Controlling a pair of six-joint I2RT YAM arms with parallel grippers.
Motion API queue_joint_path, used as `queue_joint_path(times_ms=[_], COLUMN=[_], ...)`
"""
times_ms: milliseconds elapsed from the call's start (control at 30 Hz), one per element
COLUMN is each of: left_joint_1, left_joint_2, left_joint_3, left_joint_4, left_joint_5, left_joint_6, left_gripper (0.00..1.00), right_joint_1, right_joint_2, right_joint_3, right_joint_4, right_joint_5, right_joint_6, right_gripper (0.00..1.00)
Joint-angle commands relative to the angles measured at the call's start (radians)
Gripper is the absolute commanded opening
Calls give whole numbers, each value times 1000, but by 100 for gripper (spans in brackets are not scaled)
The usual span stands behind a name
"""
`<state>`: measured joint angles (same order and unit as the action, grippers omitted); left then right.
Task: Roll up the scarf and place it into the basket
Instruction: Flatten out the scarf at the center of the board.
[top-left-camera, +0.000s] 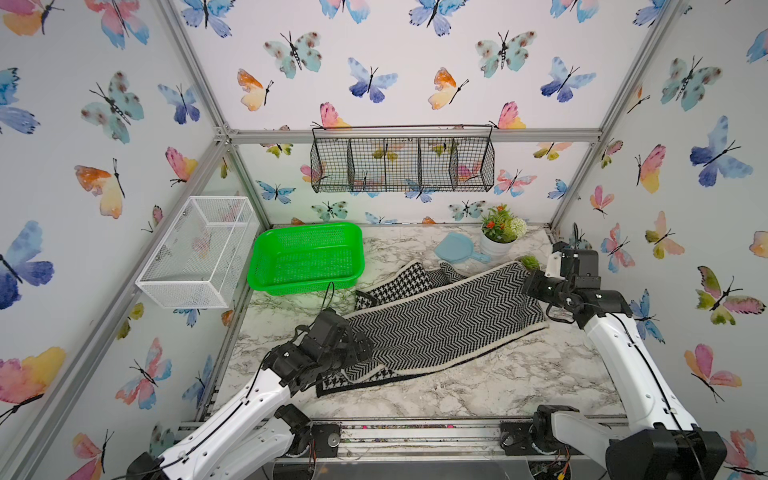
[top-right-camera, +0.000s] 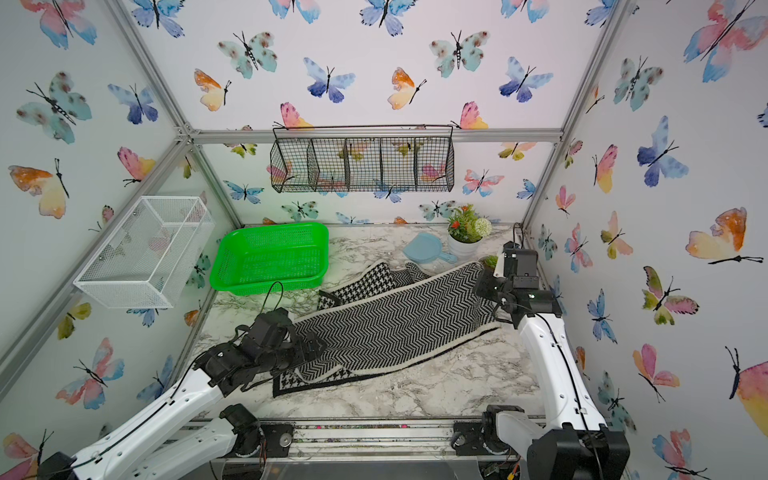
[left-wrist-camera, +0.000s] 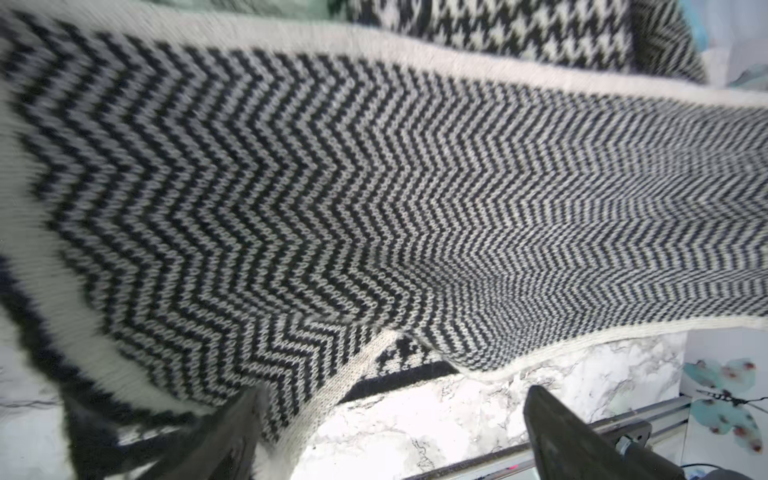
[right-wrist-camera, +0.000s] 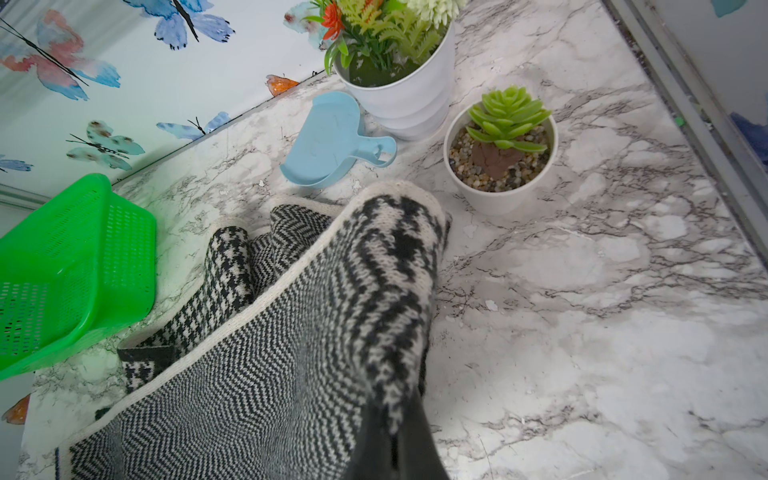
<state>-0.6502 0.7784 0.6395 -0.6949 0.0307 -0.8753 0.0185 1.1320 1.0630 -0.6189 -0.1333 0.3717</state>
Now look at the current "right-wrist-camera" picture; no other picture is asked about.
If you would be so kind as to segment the black white knitted scarf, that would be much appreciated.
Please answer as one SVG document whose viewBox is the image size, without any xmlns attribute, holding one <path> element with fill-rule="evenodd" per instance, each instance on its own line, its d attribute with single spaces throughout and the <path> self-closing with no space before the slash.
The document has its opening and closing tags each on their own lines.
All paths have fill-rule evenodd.
<svg viewBox="0 0 768 480">
<path fill-rule="evenodd" d="M 343 479 L 366 407 L 393 442 L 424 369 L 449 215 L 408 182 L 225 219 L 180 308 L 126 338 L 126 396 L 60 479 Z"/>
</svg>

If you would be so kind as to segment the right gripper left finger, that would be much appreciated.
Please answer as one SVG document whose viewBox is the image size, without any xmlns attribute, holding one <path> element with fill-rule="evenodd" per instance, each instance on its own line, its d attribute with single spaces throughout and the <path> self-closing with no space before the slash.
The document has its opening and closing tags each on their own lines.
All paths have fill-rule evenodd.
<svg viewBox="0 0 768 480">
<path fill-rule="evenodd" d="M 382 427 L 379 411 L 366 407 L 356 437 L 355 449 L 347 465 L 344 480 L 391 480 L 396 478 L 393 442 Z"/>
</svg>

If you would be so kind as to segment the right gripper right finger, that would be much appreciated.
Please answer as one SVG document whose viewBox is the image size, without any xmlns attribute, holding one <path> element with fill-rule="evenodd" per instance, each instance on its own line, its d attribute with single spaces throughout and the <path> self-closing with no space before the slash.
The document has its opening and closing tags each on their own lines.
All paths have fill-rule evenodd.
<svg viewBox="0 0 768 480">
<path fill-rule="evenodd" d="M 400 479 L 449 479 L 438 455 L 418 390 L 407 404 L 397 434 L 397 460 Z"/>
</svg>

